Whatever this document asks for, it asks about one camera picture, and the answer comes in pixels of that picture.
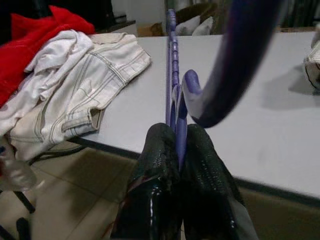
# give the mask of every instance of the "white table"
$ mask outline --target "white table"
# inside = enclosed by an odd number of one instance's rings
[[[313,35],[275,34],[245,96],[207,132],[235,177],[320,199],[320,96],[312,95],[302,69]],[[179,37],[180,77],[194,69],[203,86],[221,39]],[[152,65],[107,107],[100,130],[76,142],[141,153],[149,127],[165,121],[167,38],[138,38],[138,43]]]

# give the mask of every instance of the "red jacket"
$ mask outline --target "red jacket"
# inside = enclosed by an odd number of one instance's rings
[[[0,107],[25,78],[24,69],[46,41],[60,31],[73,29],[93,34],[95,28],[70,11],[49,6],[52,16],[31,19],[11,14],[12,41],[0,47]]]

